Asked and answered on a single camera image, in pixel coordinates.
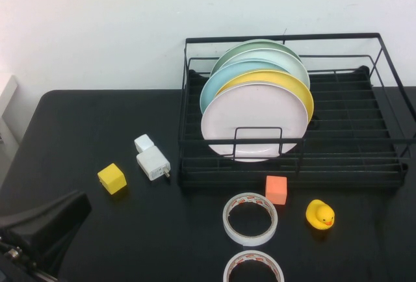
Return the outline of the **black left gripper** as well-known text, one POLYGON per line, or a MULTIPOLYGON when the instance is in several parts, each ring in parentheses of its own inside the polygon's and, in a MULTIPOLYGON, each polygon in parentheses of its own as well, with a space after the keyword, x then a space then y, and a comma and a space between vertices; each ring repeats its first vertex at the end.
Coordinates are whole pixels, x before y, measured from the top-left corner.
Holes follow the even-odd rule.
POLYGON ((73 191, 27 211, 1 217, 1 281, 65 281, 64 256, 92 208, 73 191), (25 243, 26 252, 15 243, 25 243))

